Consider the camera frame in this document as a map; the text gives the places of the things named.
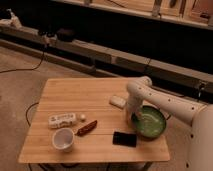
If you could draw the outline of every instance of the white object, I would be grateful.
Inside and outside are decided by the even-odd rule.
[[[61,115],[53,115],[49,117],[49,127],[50,128],[61,128],[77,123],[77,118],[75,113],[67,113]]]
[[[213,105],[204,105],[150,88],[149,77],[141,77],[127,84],[129,97],[126,106],[127,122],[132,113],[138,113],[143,100],[171,113],[192,126],[187,171],[213,170]]]
[[[53,147],[62,152],[70,152],[74,143],[74,133],[70,128],[57,130],[52,137]]]
[[[81,122],[84,122],[86,120],[86,116],[84,114],[80,115],[80,120]]]
[[[126,100],[121,98],[121,97],[113,95],[110,98],[109,103],[111,105],[114,105],[114,106],[117,106],[117,107],[123,109],[125,107],[125,105],[126,105]]]
[[[8,11],[11,14],[11,25],[17,29],[20,29],[22,27],[22,24],[21,24],[19,18],[12,12],[11,9],[8,9]]]

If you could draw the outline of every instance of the shelf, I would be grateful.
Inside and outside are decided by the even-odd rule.
[[[115,12],[125,15],[131,15],[136,17],[142,17],[147,19],[153,19],[153,20],[159,20],[159,21],[165,21],[169,23],[175,23],[195,28],[201,28],[201,29],[207,29],[207,30],[213,30],[213,27],[208,26],[207,23],[197,22],[193,21],[189,14],[191,11],[191,7],[193,5],[193,0],[188,0],[186,2],[185,6],[185,12],[184,15],[180,15],[178,11],[180,10],[180,1],[177,3],[174,9],[167,8],[168,6],[168,0],[164,0],[162,2],[161,6],[161,17],[153,17],[152,16],[152,3],[145,3],[147,0],[143,0],[144,3],[139,3],[139,0],[132,0],[130,3],[129,0],[116,0],[115,2],[118,2],[119,4],[125,5],[125,8],[119,7],[118,5],[114,3],[107,2],[106,0],[94,0],[92,3],[89,3],[88,5],[84,3],[84,0],[52,0],[59,3],[65,3],[65,4],[71,4],[71,5],[78,5],[82,7],[92,8],[92,9],[99,9],[109,12]]]

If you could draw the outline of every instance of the table top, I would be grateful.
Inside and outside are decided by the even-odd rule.
[[[19,156],[20,163],[99,163],[147,162],[170,159],[165,136],[148,141],[137,140],[137,147],[113,145],[114,131],[133,133],[126,124],[125,110],[109,104],[112,95],[128,97],[126,84],[132,78],[67,78],[49,79],[43,90],[37,112]],[[86,122],[71,126],[79,128],[98,120],[89,134],[75,136],[71,152],[62,153],[52,146],[54,129],[48,128],[51,115],[74,112],[85,114]]]

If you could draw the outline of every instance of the chili pepper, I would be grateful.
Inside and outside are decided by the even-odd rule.
[[[91,130],[93,130],[96,127],[97,123],[98,123],[98,121],[95,120],[95,121],[85,125],[84,127],[80,128],[78,130],[76,135],[83,136],[83,135],[87,134],[88,132],[90,132]]]

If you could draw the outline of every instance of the green bowl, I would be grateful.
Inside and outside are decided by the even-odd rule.
[[[139,117],[133,113],[131,121],[136,132],[147,138],[159,137],[166,128],[165,117],[152,106],[141,107]]]

